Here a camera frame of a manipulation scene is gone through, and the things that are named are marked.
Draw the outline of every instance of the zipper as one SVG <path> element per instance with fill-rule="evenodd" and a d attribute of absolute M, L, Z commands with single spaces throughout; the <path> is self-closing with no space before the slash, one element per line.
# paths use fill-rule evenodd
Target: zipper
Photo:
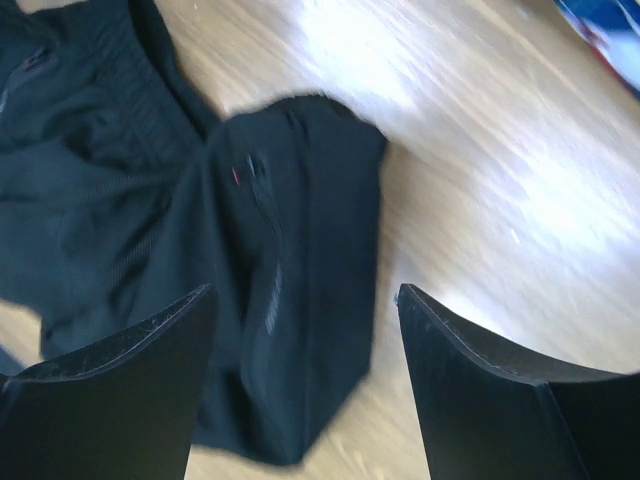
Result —
<path fill-rule="evenodd" d="M 269 335 L 273 334 L 278 312 L 280 310 L 280 296 L 282 292 L 282 254 L 284 252 L 284 234 L 278 216 L 271 178 L 265 160 L 260 155 L 249 155 L 247 162 L 251 171 L 251 189 L 262 216 L 269 224 L 276 242 L 276 272 L 271 288 L 269 306 L 264 320 Z"/>
<path fill-rule="evenodd" d="M 256 340 L 252 345 L 250 352 L 251 361 L 246 363 L 246 369 L 244 372 L 247 375 L 247 379 L 250 384 L 256 388 L 256 407 L 262 411 L 266 409 L 268 412 L 262 412 L 264 418 L 264 427 L 269 432 L 270 437 L 274 443 L 279 444 L 280 454 L 286 454 L 286 448 L 282 440 L 282 434 L 276 425 L 270 421 L 270 411 L 272 410 L 271 399 L 269 395 L 268 383 L 269 383 L 269 369 L 270 364 L 267 359 L 270 358 L 271 350 L 274 347 L 273 340 L 265 338 L 264 335 L 260 335 L 259 331 L 264 326 L 267 330 L 267 335 L 271 337 L 275 330 L 278 313 L 280 310 L 280 299 L 282 293 L 282 257 L 284 254 L 284 233 L 282 229 L 282 223 L 280 222 L 280 216 L 275 201 L 275 195 L 273 193 L 273 185 L 271 183 L 271 176 L 266 158 L 260 154 L 250 154 L 247 157 L 247 164 L 250 170 L 250 183 L 253 197 L 260 213 L 269 224 L 269 227 L 273 233 L 275 239 L 276 250 L 276 270 L 273 276 L 273 282 L 271 285 L 271 294 L 269 297 L 269 304 L 265 312 L 264 320 L 257 323 L 253 328 L 255 330 L 250 334 Z"/>
<path fill-rule="evenodd" d="M 0 94 L 0 114 L 4 112 L 12 92 L 48 70 L 49 67 L 53 66 L 55 60 L 56 57 L 49 48 L 40 47 L 33 55 L 14 68 L 9 73 Z"/>

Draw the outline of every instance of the black pants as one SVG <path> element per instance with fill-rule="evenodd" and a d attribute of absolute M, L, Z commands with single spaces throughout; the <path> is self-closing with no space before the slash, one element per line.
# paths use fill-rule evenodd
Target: black pants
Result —
<path fill-rule="evenodd" d="M 213 284 L 196 441 L 299 461 L 369 367 L 382 134 L 318 96 L 221 122 L 152 0 L 3 0 L 0 44 L 0 297 L 52 358 Z"/>

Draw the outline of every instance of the black fabric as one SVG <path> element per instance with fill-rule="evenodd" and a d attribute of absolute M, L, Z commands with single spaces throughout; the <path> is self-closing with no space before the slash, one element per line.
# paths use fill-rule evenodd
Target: black fabric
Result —
<path fill-rule="evenodd" d="M 222 122 L 151 0 L 0 3 L 0 41 L 0 296 L 52 358 L 212 284 L 195 441 L 300 461 L 369 368 L 384 136 L 323 96 Z"/>

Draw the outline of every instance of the blue fabric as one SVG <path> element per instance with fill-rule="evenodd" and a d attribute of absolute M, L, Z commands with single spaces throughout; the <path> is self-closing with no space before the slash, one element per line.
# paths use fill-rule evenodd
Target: blue fabric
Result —
<path fill-rule="evenodd" d="M 640 99 L 638 0 L 556 0 L 576 32 Z"/>

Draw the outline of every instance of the pocket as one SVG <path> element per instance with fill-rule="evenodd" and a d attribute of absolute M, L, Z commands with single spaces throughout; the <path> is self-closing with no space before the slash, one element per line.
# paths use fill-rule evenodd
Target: pocket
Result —
<path fill-rule="evenodd" d="M 54 68 L 58 63 L 55 53 L 48 47 L 40 47 L 15 67 L 6 78 L 0 94 L 0 119 L 12 100 L 13 94 L 38 76 Z"/>

